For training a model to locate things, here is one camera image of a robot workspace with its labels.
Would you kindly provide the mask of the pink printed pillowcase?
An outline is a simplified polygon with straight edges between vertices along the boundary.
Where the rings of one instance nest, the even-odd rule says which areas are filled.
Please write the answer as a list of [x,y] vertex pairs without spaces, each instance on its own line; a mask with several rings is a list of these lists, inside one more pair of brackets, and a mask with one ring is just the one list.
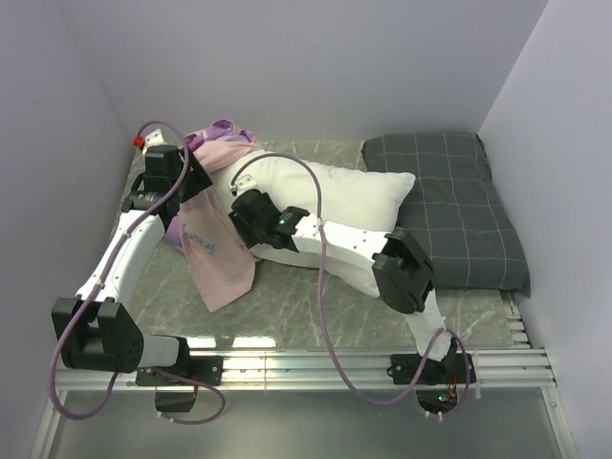
[[[217,120],[186,137],[207,174],[219,172],[258,147],[254,134]],[[256,258],[246,249],[213,187],[182,204],[164,235],[181,251],[206,307],[216,312],[252,287]]]

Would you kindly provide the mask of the white pillow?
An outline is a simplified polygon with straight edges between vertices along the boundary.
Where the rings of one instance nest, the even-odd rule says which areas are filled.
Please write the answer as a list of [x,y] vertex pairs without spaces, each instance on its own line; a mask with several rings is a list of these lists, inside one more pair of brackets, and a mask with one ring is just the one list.
[[[257,187],[269,194],[277,208],[317,210],[317,192],[311,175],[298,163],[278,157],[266,158],[255,150],[212,174],[213,188],[224,211],[230,211],[234,197],[230,180],[240,166],[254,160],[243,172]],[[322,192],[322,218],[361,230],[391,232],[404,199],[415,186],[410,172],[364,172],[307,162],[317,176]]]

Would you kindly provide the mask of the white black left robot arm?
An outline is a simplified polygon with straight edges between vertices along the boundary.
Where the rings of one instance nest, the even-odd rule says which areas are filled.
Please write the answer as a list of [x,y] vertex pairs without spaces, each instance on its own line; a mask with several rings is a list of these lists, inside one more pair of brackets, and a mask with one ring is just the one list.
[[147,369],[181,384],[202,373],[186,339],[148,335],[128,308],[147,260],[187,199],[212,181],[191,153],[166,142],[143,151],[144,171],[120,208],[116,232],[85,284],[52,309],[58,356],[76,370]]

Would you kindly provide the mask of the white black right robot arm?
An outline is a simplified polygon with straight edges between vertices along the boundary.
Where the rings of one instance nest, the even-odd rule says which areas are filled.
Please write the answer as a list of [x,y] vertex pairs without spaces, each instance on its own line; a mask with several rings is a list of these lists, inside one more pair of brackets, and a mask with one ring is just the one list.
[[279,210],[257,188],[232,186],[229,217],[248,248],[264,245],[320,260],[337,260],[373,276],[383,303],[404,316],[417,343],[394,354],[387,374],[396,384],[475,383],[472,357],[451,335],[440,313],[433,265],[405,229],[390,233],[324,222],[303,208]]

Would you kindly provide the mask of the grey checked pillow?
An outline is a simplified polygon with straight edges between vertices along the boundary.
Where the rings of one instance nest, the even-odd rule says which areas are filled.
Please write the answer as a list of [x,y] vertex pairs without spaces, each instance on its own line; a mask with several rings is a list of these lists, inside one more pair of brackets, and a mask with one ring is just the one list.
[[361,154],[369,171],[415,175],[397,224],[428,254],[437,288],[530,295],[526,256],[478,135],[387,134],[365,141]]

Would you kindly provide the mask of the aluminium mounting rail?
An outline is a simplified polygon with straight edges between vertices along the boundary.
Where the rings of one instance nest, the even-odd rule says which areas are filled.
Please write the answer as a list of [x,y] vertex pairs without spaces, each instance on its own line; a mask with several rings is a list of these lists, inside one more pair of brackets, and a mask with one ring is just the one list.
[[[468,289],[442,291],[437,298],[443,316],[473,356],[475,393],[538,388],[561,456],[577,457],[548,355],[532,345],[512,295]],[[181,332],[194,349],[222,354],[226,390],[338,389],[342,373],[360,388],[389,386],[383,370],[391,355],[414,348],[397,314],[345,288],[330,289],[325,305],[340,370],[324,347],[315,298],[304,289],[283,295],[251,293],[218,313],[208,312],[189,288],[137,291],[130,311],[148,331]]]

